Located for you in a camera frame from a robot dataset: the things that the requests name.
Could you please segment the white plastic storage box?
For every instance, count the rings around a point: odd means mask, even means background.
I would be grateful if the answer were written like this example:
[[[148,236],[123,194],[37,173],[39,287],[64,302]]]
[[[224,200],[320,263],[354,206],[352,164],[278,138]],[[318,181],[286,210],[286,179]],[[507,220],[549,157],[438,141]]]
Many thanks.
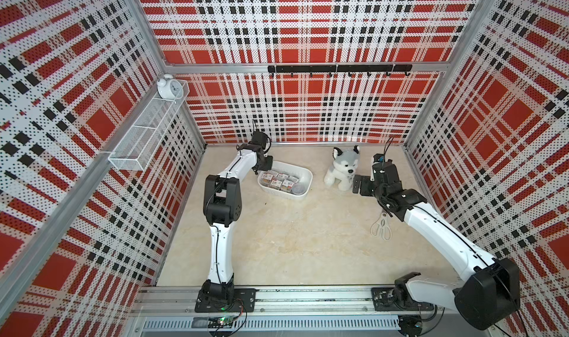
[[[269,171],[259,173],[257,183],[265,193],[299,201],[308,195],[313,178],[307,168],[274,162]]]

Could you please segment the square paper clip box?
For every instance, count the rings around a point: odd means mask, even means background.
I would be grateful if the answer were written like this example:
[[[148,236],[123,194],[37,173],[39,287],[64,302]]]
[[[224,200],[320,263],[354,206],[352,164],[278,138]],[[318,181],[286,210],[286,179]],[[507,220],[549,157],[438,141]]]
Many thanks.
[[[269,184],[269,187],[274,190],[280,190],[281,186],[282,186],[282,180],[278,180],[276,178],[274,178]]]

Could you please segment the round clear paper clip jar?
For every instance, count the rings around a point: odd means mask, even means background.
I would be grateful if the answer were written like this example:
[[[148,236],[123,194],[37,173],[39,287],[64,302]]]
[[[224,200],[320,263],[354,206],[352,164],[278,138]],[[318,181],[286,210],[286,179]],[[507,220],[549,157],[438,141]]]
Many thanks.
[[[306,187],[302,183],[298,182],[291,188],[291,193],[295,196],[303,196],[306,192]]]

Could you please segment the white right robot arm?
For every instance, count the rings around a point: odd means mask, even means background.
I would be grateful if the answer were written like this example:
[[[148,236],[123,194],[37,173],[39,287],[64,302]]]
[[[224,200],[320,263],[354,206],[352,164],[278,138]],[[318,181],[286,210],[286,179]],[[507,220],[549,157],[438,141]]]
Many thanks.
[[[360,196],[373,197],[392,217],[418,232],[453,267],[458,279],[443,282],[408,273],[394,282],[392,303],[401,309],[421,303],[454,310],[471,327],[486,330],[520,311],[520,269],[496,258],[462,235],[415,189],[404,189],[397,166],[373,157],[371,174],[360,178]]]

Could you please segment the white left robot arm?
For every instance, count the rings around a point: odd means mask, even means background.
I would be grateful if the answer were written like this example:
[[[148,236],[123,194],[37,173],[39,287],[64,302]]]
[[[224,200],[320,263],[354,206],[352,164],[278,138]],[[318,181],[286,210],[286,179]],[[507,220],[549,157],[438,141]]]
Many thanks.
[[[202,285],[203,296],[231,304],[234,301],[234,269],[232,245],[235,223],[242,213],[241,182],[247,174],[258,174],[272,168],[268,154],[270,137],[260,130],[252,139],[236,147],[236,156],[217,175],[209,175],[204,183],[203,213],[210,227],[210,272]]]

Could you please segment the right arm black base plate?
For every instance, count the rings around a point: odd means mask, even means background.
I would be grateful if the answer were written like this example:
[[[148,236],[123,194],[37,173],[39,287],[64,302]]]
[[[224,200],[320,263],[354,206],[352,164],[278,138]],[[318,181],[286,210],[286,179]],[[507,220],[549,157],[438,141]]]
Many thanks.
[[[371,295],[376,311],[434,312],[435,310],[433,304],[414,301],[394,286],[372,288]]]

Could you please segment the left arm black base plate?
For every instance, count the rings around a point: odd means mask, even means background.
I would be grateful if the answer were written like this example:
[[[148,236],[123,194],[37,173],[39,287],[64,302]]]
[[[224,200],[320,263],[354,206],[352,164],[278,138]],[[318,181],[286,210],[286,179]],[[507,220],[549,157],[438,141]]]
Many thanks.
[[[253,312],[256,304],[257,290],[254,288],[237,288],[227,291],[213,291],[202,288],[194,307],[196,313],[239,313]]]

